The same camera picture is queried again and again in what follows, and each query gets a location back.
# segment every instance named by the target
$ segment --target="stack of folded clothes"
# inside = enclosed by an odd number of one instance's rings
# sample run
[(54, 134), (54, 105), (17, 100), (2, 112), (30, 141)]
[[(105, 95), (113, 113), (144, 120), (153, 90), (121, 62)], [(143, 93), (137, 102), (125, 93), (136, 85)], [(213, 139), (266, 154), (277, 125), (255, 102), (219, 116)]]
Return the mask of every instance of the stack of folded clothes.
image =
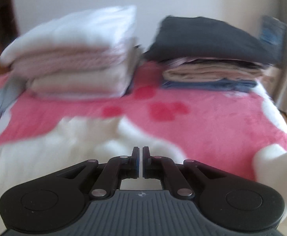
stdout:
[(17, 38), (0, 64), (11, 66), (39, 96), (121, 97), (140, 59), (135, 17), (134, 6), (72, 13)]
[(166, 17), (147, 60), (165, 64), (164, 88), (249, 92), (277, 61), (258, 39), (209, 18)]

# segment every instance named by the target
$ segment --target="folded pink cloth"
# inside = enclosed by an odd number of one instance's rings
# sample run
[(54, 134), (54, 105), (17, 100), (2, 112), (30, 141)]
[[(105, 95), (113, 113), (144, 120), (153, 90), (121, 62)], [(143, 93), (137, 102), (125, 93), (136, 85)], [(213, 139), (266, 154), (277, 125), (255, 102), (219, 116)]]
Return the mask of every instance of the folded pink cloth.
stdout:
[(127, 40), (108, 50), (59, 49), (32, 53), (13, 62), (15, 75), (34, 79), (55, 72), (86, 71), (122, 63), (135, 40)]

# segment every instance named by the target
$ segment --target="red paw print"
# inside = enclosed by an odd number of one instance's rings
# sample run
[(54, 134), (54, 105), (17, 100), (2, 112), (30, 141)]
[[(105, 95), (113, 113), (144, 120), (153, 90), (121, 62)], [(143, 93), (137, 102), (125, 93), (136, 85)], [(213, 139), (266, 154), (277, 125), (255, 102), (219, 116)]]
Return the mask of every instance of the red paw print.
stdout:
[(123, 115), (123, 110), (119, 106), (106, 106), (102, 110), (102, 117), (110, 118)]
[(134, 91), (135, 99), (149, 99), (153, 98), (156, 94), (155, 87), (153, 86), (145, 86), (140, 87)]
[(154, 121), (173, 121), (176, 115), (190, 113), (190, 109), (182, 102), (156, 102), (150, 104), (149, 112)]

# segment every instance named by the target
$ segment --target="logo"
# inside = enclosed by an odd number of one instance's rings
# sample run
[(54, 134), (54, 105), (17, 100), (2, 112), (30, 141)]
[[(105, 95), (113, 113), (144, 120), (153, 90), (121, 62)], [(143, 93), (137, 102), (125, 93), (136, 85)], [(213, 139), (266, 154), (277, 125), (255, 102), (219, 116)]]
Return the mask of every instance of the logo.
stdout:
[(140, 192), (140, 193), (138, 193), (138, 196), (139, 197), (141, 197), (141, 198), (143, 198), (144, 196), (146, 196), (147, 194), (145, 193), (145, 192)]

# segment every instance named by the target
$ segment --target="folded gray cloth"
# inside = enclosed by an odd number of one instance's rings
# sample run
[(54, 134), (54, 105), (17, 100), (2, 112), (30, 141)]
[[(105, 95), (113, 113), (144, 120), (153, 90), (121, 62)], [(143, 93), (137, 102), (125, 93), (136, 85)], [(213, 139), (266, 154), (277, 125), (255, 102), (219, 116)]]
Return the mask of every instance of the folded gray cloth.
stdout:
[(239, 80), (232, 81), (228, 79), (222, 79), (215, 82), (175, 82), (163, 80), (163, 88), (188, 88), (188, 89), (200, 89), (200, 90), (214, 90), (214, 91), (240, 91), (249, 93), (251, 88), (257, 86), (256, 81), (251, 80)]
[(223, 21), (168, 16), (162, 21), (145, 58), (161, 62), (182, 57), (277, 62), (269, 47), (260, 40)]
[(0, 89), (0, 117), (7, 107), (25, 91), (26, 80), (11, 76), (3, 88)]

